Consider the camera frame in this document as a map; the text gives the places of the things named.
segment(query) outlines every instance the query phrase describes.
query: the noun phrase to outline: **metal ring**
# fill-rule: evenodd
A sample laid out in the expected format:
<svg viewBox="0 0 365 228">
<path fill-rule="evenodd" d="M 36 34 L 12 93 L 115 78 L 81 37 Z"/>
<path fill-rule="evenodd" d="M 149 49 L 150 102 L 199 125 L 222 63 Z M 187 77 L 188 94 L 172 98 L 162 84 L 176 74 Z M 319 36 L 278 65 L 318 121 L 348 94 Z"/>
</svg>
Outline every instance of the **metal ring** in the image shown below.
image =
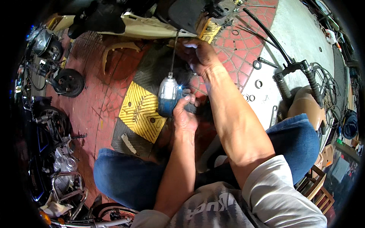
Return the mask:
<svg viewBox="0 0 365 228">
<path fill-rule="evenodd" d="M 259 60 L 253 61 L 252 65 L 253 65 L 253 68 L 255 68 L 256 70 L 261 69 L 261 62 Z"/>
<path fill-rule="evenodd" d="M 235 35 L 235 36 L 238 36 L 238 35 L 239 35 L 239 31 L 238 31 L 238 30 L 236 30 L 236 29 L 233 29 L 233 30 L 231 31 L 231 33 L 232 33 L 233 35 Z"/>
<path fill-rule="evenodd" d="M 255 96 L 254 95 L 250 95 L 250 101 L 254 101 L 255 100 Z"/>
<path fill-rule="evenodd" d="M 256 87 L 257 89 L 260 89 L 260 88 L 262 87 L 262 81 L 260 81 L 260 80 L 256 80 L 256 81 L 255 81 L 255 87 Z"/>
<path fill-rule="evenodd" d="M 250 96 L 248 94 L 245 94 L 244 96 L 244 99 L 248 102 L 250 100 Z"/>
</svg>

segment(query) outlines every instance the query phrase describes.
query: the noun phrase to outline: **shirt sleeve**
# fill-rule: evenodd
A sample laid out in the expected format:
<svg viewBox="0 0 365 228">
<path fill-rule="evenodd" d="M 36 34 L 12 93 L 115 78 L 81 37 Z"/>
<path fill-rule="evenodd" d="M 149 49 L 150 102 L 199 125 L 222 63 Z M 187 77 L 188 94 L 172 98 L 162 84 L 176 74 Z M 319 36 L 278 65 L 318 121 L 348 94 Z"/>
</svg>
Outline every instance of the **shirt sleeve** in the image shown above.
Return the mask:
<svg viewBox="0 0 365 228">
<path fill-rule="evenodd" d="M 163 228 L 170 217 L 156 210 L 143 210 L 134 216 L 131 228 Z"/>
<path fill-rule="evenodd" d="M 252 171 L 242 188 L 249 209 L 269 227 L 327 227 L 327 219 L 293 187 L 288 163 L 275 156 Z"/>
</svg>

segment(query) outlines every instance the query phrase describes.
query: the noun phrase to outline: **cordless drill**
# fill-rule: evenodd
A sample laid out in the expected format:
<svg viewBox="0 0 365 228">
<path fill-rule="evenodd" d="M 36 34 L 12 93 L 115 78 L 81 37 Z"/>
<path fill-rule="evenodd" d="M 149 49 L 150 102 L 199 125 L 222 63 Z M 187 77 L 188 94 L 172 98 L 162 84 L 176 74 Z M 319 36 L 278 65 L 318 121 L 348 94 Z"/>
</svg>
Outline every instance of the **cordless drill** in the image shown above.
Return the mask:
<svg viewBox="0 0 365 228">
<path fill-rule="evenodd" d="M 188 93 L 183 93 L 183 89 L 179 86 L 173 77 L 173 67 L 174 59 L 177 45 L 177 38 L 179 31 L 176 32 L 174 52 L 172 54 L 172 63 L 170 72 L 167 77 L 163 79 L 160 85 L 160 90 L 158 91 L 158 114 L 163 117 L 172 117 L 172 111 L 175 108 L 177 102 L 188 95 Z M 196 107 L 188 103 L 184 109 L 188 112 L 196 114 Z"/>
</svg>

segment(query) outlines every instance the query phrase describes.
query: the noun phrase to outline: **gray t-shirt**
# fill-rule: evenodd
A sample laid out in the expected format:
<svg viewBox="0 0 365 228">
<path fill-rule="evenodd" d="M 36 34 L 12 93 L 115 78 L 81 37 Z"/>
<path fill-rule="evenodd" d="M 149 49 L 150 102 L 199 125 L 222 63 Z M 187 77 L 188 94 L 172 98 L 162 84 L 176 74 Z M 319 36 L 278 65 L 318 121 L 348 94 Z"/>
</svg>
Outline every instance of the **gray t-shirt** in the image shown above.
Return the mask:
<svg viewBox="0 0 365 228">
<path fill-rule="evenodd" d="M 202 186 L 172 219 L 143 210 L 132 228 L 327 227 L 326 217 L 292 183 L 284 156 L 275 156 L 252 171 L 242 191 L 225 182 Z"/>
</svg>

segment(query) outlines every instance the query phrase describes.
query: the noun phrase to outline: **person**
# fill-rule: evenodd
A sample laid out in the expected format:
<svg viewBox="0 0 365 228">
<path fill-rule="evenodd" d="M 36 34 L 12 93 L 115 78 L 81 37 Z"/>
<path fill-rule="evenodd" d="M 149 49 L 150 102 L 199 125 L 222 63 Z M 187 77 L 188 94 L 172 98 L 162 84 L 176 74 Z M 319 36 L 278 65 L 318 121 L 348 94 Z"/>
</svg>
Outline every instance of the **person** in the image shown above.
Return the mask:
<svg viewBox="0 0 365 228">
<path fill-rule="evenodd" d="M 294 189 L 319 153 L 306 114 L 265 131 L 232 82 L 213 47 L 179 40 L 178 55 L 202 76 L 214 124 L 229 163 L 196 174 L 194 114 L 173 110 L 174 144 L 167 165 L 101 149 L 94 166 L 97 188 L 141 211 L 132 227 L 326 227 L 326 217 Z"/>
</svg>

